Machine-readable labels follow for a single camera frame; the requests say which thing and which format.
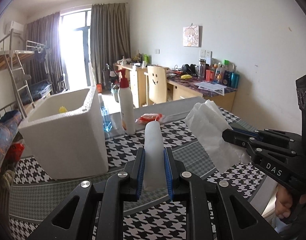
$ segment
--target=blue liquid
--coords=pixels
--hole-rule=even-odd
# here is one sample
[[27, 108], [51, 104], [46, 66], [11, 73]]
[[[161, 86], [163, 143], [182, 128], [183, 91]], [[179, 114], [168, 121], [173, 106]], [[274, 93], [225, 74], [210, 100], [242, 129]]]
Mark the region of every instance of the blue liquid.
[[106, 106], [101, 106], [101, 114], [103, 118], [103, 130], [104, 132], [109, 132], [112, 129], [112, 121]]

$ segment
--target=red plastic bag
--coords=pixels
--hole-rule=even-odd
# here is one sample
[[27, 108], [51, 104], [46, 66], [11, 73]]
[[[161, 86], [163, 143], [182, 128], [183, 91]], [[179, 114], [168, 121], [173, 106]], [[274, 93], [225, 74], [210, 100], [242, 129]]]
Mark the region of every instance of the red plastic bag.
[[10, 146], [9, 150], [7, 151], [5, 159], [17, 163], [20, 160], [23, 151], [24, 151], [23, 144], [14, 143]]
[[139, 119], [137, 119], [135, 122], [140, 124], [147, 124], [151, 121], [160, 121], [162, 119], [162, 114], [144, 114]]

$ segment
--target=silver screw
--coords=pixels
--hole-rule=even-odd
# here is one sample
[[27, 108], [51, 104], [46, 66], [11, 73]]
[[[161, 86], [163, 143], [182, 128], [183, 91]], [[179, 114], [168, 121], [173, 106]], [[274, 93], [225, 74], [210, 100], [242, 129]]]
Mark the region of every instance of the silver screw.
[[219, 182], [219, 185], [220, 185], [221, 187], [227, 187], [227, 186], [229, 185], [229, 183], [228, 183], [226, 180], [221, 180], [221, 181]]
[[192, 174], [191, 174], [191, 172], [189, 172], [189, 171], [183, 171], [183, 172], [182, 172], [182, 176], [185, 177], [185, 178], [189, 178], [189, 177], [192, 176]]
[[81, 182], [81, 187], [88, 187], [91, 185], [91, 182], [89, 182], [88, 180], [84, 180]]
[[120, 171], [118, 174], [117, 174], [120, 178], [125, 178], [127, 176], [127, 172], [126, 171]]

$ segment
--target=gray curtain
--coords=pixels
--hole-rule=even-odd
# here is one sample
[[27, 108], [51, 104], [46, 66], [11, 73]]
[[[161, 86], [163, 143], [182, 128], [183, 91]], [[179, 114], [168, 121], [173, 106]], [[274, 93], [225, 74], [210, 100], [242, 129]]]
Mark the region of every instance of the gray curtain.
[[130, 31], [125, 3], [94, 4], [90, 30], [91, 62], [95, 81], [102, 82], [102, 70], [106, 64], [131, 56]]
[[[47, 43], [48, 48], [51, 49], [51, 53], [48, 55], [48, 66], [54, 93], [56, 93], [56, 85], [59, 78], [66, 72], [63, 71], [62, 67], [59, 24], [60, 12], [56, 12], [29, 23], [25, 36], [25, 39], [29, 41]], [[44, 63], [38, 63], [33, 59], [26, 63], [25, 70], [26, 74], [31, 75], [30, 84], [47, 79]]]

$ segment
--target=red pump head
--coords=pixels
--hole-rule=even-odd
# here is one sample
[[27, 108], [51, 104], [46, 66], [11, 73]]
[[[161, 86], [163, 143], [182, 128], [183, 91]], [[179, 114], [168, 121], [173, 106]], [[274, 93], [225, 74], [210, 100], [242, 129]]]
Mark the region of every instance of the red pump head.
[[120, 70], [117, 70], [116, 72], [121, 72], [122, 78], [120, 79], [120, 88], [128, 88], [129, 87], [129, 81], [125, 77], [125, 68], [122, 68]]

